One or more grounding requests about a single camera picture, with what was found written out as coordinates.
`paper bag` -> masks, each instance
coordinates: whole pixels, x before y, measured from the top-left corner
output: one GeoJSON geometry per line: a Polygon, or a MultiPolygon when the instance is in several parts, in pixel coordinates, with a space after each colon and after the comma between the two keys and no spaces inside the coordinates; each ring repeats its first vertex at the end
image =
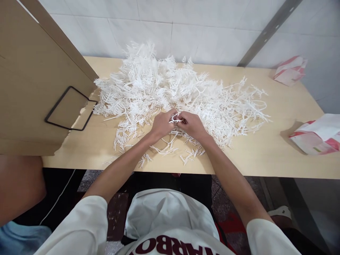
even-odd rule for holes
{"type": "Polygon", "coordinates": [[[287,86],[293,86],[305,76],[307,59],[295,56],[280,64],[277,68],[274,80],[287,86]]]}
{"type": "Polygon", "coordinates": [[[310,155],[340,150],[340,114],[325,114],[299,127],[289,138],[310,155]]]}

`dark red lettering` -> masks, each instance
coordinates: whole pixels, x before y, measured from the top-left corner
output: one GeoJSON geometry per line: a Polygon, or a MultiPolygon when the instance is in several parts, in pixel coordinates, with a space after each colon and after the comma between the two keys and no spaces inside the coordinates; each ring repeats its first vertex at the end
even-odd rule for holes
{"type": "Polygon", "coordinates": [[[176,238],[171,238],[171,240],[174,242],[174,244],[172,245],[172,252],[175,255],[188,255],[185,243],[183,243],[182,241],[179,242],[176,238]]]}
{"type": "Polygon", "coordinates": [[[172,255],[172,242],[170,237],[161,235],[156,238],[156,241],[156,249],[160,254],[172,255]]]}
{"type": "Polygon", "coordinates": [[[156,247],[156,239],[150,238],[150,239],[145,240],[143,243],[139,244],[139,245],[137,246],[137,248],[135,249],[135,252],[136,252],[136,254],[147,254],[147,253],[149,253],[150,251],[152,251],[155,247],[156,247]],[[148,246],[148,248],[146,248],[146,249],[144,250],[144,249],[143,249],[143,244],[144,244],[146,241],[149,241],[149,246],[148,246]]]}
{"type": "Polygon", "coordinates": [[[205,249],[206,255],[214,255],[213,251],[209,247],[205,247],[204,249],[205,249]]]}
{"type": "Polygon", "coordinates": [[[187,247],[189,255],[203,255],[203,247],[199,246],[198,250],[194,249],[191,244],[185,244],[187,247]]]}

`shoe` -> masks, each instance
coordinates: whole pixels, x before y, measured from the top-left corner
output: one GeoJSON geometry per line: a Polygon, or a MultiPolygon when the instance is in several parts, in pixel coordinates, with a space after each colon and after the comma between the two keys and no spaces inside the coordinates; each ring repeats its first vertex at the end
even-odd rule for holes
{"type": "Polygon", "coordinates": [[[290,210],[287,206],[283,205],[279,208],[277,208],[276,210],[273,210],[273,211],[269,211],[268,212],[269,216],[276,216],[276,215],[279,215],[279,216],[286,216],[288,218],[291,219],[291,214],[290,214],[290,210]]]}

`person's right hand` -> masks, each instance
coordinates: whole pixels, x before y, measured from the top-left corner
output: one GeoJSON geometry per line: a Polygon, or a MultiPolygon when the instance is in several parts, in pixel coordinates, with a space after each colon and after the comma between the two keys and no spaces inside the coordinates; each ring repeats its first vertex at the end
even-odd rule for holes
{"type": "Polygon", "coordinates": [[[198,115],[189,112],[181,112],[178,115],[178,119],[182,121],[177,122],[177,126],[186,131],[188,135],[196,139],[198,142],[209,136],[198,115]]]}

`light wood tabletop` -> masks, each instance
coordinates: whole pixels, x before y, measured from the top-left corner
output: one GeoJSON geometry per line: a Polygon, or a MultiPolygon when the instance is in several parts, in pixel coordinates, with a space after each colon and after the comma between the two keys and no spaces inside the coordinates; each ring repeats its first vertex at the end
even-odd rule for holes
{"type": "MultiPolygon", "coordinates": [[[[85,57],[85,59],[100,78],[109,77],[110,73],[118,71],[121,66],[121,59],[100,57],[85,57]]],[[[238,83],[243,76],[246,76],[248,79],[246,84],[253,84],[268,93],[268,96],[262,97],[262,100],[267,103],[264,113],[271,116],[272,122],[265,123],[254,134],[235,137],[232,142],[233,148],[224,149],[225,154],[243,175],[340,179],[340,153],[322,156],[305,155],[288,139],[288,135],[302,123],[318,119],[323,115],[323,111],[301,82],[292,87],[280,84],[272,80],[271,69],[195,64],[194,70],[199,73],[207,72],[211,78],[223,80],[225,86],[238,83]]],[[[98,98],[98,91],[95,91],[92,98],[98,98]]],[[[92,106],[88,105],[83,115],[88,116],[92,106]]],[[[118,123],[122,119],[105,122],[104,119],[101,115],[92,115],[84,131],[70,131],[54,156],[43,157],[44,166],[105,169],[107,166],[105,163],[112,161],[111,157],[117,153],[113,149],[113,141],[118,123]]],[[[150,129],[150,126],[143,127],[145,133],[150,129]]],[[[156,144],[160,149],[165,145],[163,141],[156,144]]],[[[183,165],[179,155],[185,155],[185,149],[191,148],[190,145],[184,145],[183,138],[176,138],[174,146],[179,150],[165,156],[149,151],[152,161],[145,163],[143,169],[137,166],[135,171],[214,173],[206,154],[183,165]]]]}

